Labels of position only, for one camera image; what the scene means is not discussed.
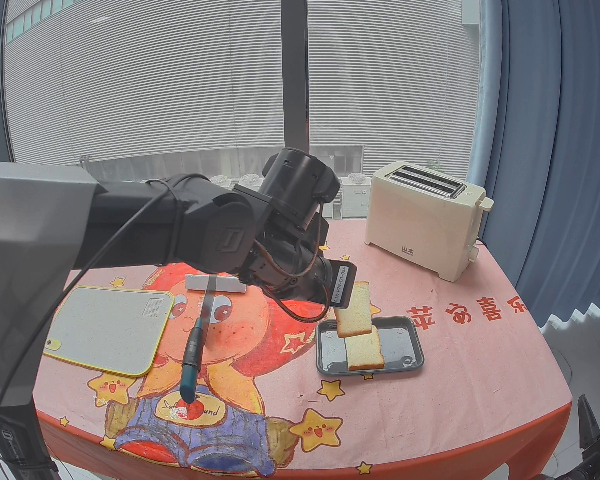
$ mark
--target blue curtain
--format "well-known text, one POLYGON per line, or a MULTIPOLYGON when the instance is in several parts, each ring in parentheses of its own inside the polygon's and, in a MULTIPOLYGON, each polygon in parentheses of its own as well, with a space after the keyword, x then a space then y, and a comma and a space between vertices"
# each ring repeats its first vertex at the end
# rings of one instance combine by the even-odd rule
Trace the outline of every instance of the blue curtain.
POLYGON ((502 33, 495 126, 478 119, 468 179, 484 176, 482 236, 542 325, 600 306, 600 0, 493 1, 481 29, 502 33))

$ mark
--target cream toaster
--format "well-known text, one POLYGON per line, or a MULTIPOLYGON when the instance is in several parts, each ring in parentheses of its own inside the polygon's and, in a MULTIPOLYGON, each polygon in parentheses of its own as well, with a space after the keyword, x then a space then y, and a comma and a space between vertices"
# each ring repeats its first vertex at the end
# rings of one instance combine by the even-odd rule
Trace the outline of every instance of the cream toaster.
POLYGON ((455 281, 477 258, 482 213, 492 207, 482 187, 394 162, 371 180, 365 243, 455 281))

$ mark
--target bread slice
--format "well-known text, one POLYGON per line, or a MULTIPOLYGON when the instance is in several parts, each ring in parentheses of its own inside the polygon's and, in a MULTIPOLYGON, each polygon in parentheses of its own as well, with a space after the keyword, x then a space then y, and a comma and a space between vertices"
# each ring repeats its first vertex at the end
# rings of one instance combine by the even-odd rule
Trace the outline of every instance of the bread slice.
POLYGON ((347 338, 371 332, 371 303, 368 281, 353 285, 351 300, 346 308, 334 308, 338 322, 338 337, 347 338))
POLYGON ((384 357, 380 350, 380 336, 375 325, 369 334, 344 338, 347 348, 349 370, 373 370, 384 368, 384 357))

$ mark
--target cartoon eyes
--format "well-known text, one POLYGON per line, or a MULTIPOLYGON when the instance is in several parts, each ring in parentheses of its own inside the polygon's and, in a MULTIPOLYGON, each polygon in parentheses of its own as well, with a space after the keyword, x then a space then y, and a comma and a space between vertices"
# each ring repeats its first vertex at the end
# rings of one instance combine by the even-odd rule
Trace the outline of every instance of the cartoon eyes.
POLYGON ((182 295, 176 295, 173 301, 173 307, 171 308, 171 314, 169 318, 177 318, 184 313, 184 310, 187 308, 187 298, 182 295))
POLYGON ((211 309, 211 318, 209 318, 209 322, 212 324, 224 322, 231 316, 232 309, 231 299, 229 299, 229 297, 226 295, 216 295, 214 306, 211 309))
MULTIPOLYGON (((176 295, 173 301, 173 308, 171 308, 171 313, 169 318, 177 318, 184 313, 187 309, 187 298, 186 296, 179 294, 176 295)), ((214 298, 214 305, 211 309, 211 316, 209 318, 209 322, 212 324, 217 324, 220 322, 224 322, 229 316, 231 316, 232 311, 231 299, 226 295, 216 295, 214 298)))

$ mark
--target black tray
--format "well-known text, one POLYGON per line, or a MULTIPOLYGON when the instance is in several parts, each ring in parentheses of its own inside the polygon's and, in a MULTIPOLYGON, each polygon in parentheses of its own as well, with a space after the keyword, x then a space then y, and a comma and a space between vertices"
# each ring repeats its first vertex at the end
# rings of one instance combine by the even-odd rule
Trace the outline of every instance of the black tray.
POLYGON ((344 338, 338 338, 336 320, 324 320, 315 330, 316 365, 323 375, 360 375, 408 372, 424 364, 424 354, 416 327, 407 316, 371 318, 378 329, 384 368, 349 370, 344 338))

